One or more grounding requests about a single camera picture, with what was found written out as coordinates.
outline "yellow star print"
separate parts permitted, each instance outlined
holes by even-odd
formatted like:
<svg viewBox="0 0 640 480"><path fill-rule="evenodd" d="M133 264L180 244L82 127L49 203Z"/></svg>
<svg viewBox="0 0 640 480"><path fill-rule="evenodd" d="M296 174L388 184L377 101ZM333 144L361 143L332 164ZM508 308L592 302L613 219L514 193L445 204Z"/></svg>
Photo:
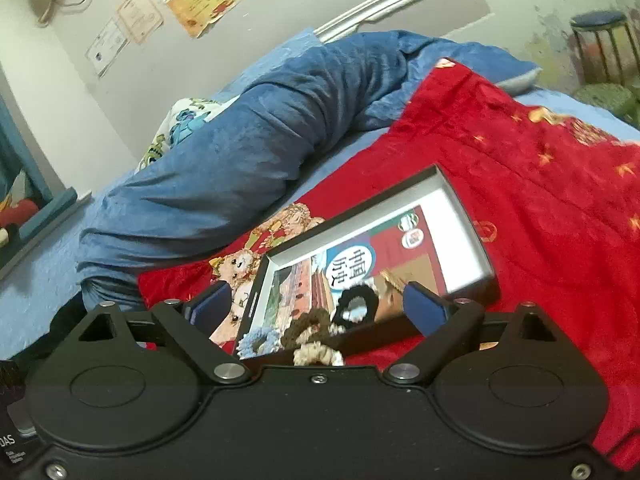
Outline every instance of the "yellow star print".
<svg viewBox="0 0 640 480"><path fill-rule="evenodd" d="M616 171L618 172L620 177L624 177L627 173L630 173L633 176L636 176L636 174L634 173L634 166L635 164L632 162L628 162L626 164L620 164L620 166L616 166Z"/></svg>
<svg viewBox="0 0 640 480"><path fill-rule="evenodd" d="M540 158L540 166L546 166L552 160L554 160L553 155L551 155L550 153L539 153L538 156Z"/></svg>

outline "beige scrunchie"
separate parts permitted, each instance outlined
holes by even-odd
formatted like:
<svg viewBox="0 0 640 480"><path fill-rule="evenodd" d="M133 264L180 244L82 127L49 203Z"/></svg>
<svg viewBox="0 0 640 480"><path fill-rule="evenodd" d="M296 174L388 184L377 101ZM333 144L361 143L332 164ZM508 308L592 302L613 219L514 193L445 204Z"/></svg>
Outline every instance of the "beige scrunchie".
<svg viewBox="0 0 640 480"><path fill-rule="evenodd" d="M295 366L309 366L322 364L325 366L344 366L342 354L323 345L319 341L303 344L293 352L293 364Z"/></svg>

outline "brown scrunchie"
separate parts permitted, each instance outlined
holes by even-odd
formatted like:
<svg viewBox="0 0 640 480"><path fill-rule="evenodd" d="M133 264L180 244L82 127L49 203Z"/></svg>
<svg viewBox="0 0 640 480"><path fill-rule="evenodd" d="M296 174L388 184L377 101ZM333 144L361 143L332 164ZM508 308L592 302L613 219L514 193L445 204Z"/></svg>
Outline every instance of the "brown scrunchie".
<svg viewBox="0 0 640 480"><path fill-rule="evenodd" d="M310 326L319 325L318 331L307 340L307 343L326 339L329 334L331 320L329 313L324 308L312 308L309 312L303 312L298 319L291 321L291 325L284 331L280 344L285 350L298 348L298 338Z"/></svg>

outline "green stool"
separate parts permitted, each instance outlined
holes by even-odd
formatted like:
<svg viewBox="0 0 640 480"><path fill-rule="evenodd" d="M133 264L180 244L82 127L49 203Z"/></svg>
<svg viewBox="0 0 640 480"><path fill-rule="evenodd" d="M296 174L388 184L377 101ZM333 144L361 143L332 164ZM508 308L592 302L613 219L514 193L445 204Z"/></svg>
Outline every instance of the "green stool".
<svg viewBox="0 0 640 480"><path fill-rule="evenodd" d="M636 97L640 98L640 94L625 88L625 75L622 69L622 60L620 59L620 50L616 43L615 35L613 34L613 31L619 27L624 27L626 30L626 35L629 38L629 43L631 44L631 49L634 53L634 58L636 59L636 67L640 74L640 56L638 54L638 48L636 47L636 42L634 41L633 34L631 33L628 20L623 12L618 10L594 10L593 12L588 12L572 18L571 28L574 32L578 45L580 62L582 63L585 75L588 73L588 65L591 69L591 73L595 74L595 69L591 59L584 54L580 35L585 32L592 32L595 34L596 41L598 42L600 59L602 60L602 67L607 81L606 83L588 84L583 86L574 94L574 98L585 104L604 108L617 118L637 127L638 104L636 102ZM607 57L605 56L604 49L602 47L600 32L607 32L609 34L613 53L616 57L618 73L620 75L620 84L614 84L611 82L611 74L609 66L607 65Z"/></svg>
<svg viewBox="0 0 640 480"><path fill-rule="evenodd" d="M638 127L637 103L634 93L615 83L597 83L580 88L574 98L581 103L604 108L617 118Z"/></svg>

